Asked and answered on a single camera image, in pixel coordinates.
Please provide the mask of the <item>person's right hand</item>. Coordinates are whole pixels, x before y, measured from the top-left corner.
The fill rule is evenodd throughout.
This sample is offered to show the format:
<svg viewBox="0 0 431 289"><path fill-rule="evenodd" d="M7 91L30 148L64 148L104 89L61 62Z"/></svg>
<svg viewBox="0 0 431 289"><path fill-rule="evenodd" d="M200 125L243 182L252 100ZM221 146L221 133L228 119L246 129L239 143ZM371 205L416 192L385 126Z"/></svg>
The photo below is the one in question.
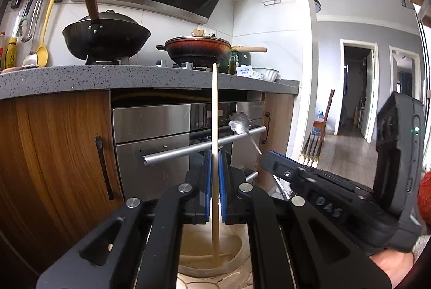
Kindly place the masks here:
<svg viewBox="0 0 431 289"><path fill-rule="evenodd" d="M414 264L413 253L401 253L387 249L369 257L389 277L392 288L395 288L409 273Z"/></svg>

